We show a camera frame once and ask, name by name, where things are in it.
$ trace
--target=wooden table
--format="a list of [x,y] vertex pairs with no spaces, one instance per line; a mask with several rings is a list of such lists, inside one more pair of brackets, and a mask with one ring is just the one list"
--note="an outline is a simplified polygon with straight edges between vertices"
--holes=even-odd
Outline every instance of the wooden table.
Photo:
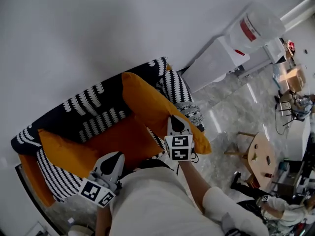
[[[253,182],[256,181],[259,186],[255,187],[265,189],[272,180],[270,177],[266,177],[265,174],[273,175],[276,170],[274,151],[263,132],[259,132],[256,135],[244,132],[239,132],[238,134],[253,137],[247,151],[245,153],[226,151],[224,154],[238,155],[251,173],[247,180],[249,186],[253,186]],[[268,165],[267,156],[270,158],[270,165]]]

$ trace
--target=cardboard box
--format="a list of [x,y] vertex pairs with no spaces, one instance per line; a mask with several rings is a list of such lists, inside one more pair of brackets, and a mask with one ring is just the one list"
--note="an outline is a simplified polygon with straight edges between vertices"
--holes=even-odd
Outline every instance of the cardboard box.
[[293,92],[302,91],[306,82],[302,67],[296,66],[294,69],[288,72],[286,74],[286,80]]

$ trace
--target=red object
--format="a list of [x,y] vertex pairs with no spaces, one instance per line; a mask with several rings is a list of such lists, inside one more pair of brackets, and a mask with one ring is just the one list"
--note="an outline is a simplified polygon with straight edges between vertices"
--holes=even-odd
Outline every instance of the red object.
[[253,42],[256,39],[256,36],[251,32],[251,30],[247,26],[245,19],[240,21],[240,26],[241,26],[241,29],[243,30],[243,33],[250,40],[250,42]]
[[242,56],[245,56],[245,53],[242,53],[241,51],[239,50],[235,50],[238,54],[242,55]]

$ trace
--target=sofa armrest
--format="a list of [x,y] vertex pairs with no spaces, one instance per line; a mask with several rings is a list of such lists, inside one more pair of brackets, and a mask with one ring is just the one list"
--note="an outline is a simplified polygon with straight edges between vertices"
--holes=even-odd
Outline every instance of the sofa armrest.
[[23,170],[28,177],[35,193],[45,206],[51,206],[55,202],[55,199],[45,182],[36,157],[29,155],[19,155],[19,157]]

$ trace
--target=tiled floor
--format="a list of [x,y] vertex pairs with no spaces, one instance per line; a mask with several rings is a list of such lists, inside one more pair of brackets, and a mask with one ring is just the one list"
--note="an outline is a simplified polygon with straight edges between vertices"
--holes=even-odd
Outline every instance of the tiled floor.
[[[224,80],[211,83],[193,94],[204,116],[205,136],[212,146],[212,153],[200,155],[195,166],[212,186],[220,187],[236,201],[240,201],[242,196],[229,188],[232,176],[235,171],[241,171],[244,178],[249,173],[237,156],[227,156],[223,153],[231,144],[238,144],[240,150],[247,148],[250,139],[237,135],[237,132],[265,132],[278,161],[284,157],[287,150],[287,132],[282,136],[275,129],[273,96],[277,94],[278,87],[272,79],[272,74],[271,65],[240,80],[234,74],[227,74]],[[282,133],[282,124],[286,119],[278,111],[276,117],[278,131]],[[162,160],[176,169],[177,164],[171,162],[167,155],[164,155]],[[181,171],[179,180],[187,189]],[[88,224],[92,228],[95,226],[96,207],[78,196],[68,199],[64,204],[55,203],[52,207],[43,209],[63,232],[69,228],[67,220],[71,217],[75,223]]]

